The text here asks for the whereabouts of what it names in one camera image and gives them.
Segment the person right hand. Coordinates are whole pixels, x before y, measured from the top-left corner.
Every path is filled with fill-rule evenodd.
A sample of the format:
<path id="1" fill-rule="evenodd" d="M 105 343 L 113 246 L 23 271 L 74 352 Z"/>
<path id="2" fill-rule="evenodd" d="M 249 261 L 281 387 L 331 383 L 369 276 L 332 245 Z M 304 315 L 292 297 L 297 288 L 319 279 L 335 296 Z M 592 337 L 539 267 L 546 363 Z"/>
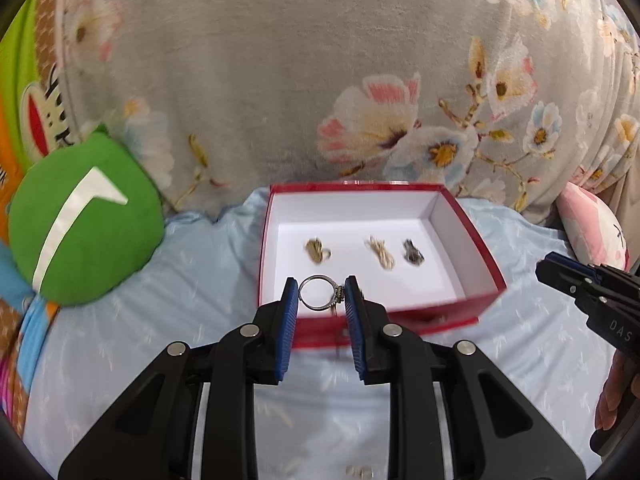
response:
<path id="1" fill-rule="evenodd" d="M 616 350 L 594 412 L 595 430 L 610 430 L 614 426 L 617 410 L 627 386 L 636 398 L 640 396 L 639 375 L 634 376 L 629 385 L 625 382 L 624 368 L 627 362 L 628 358 L 620 350 Z"/>

